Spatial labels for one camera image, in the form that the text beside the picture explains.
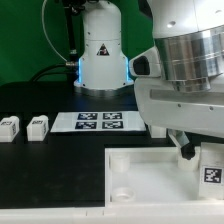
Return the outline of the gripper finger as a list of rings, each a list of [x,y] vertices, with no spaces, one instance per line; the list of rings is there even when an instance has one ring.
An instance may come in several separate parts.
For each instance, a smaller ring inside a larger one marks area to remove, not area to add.
[[[175,146],[180,150],[181,156],[184,159],[191,160],[195,156],[195,147],[189,141],[184,131],[169,129],[168,135]]]

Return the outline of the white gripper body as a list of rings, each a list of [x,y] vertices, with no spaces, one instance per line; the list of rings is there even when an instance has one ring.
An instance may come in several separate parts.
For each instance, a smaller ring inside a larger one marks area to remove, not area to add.
[[[224,92],[181,93],[160,78],[137,78],[137,107],[147,125],[224,138]]]

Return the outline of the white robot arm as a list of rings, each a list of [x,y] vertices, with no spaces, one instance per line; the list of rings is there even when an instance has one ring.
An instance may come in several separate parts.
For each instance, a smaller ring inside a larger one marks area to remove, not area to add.
[[[154,46],[127,60],[121,13],[107,0],[84,4],[84,54],[74,87],[111,94],[132,85],[144,122],[180,140],[224,138],[224,0],[138,0]]]

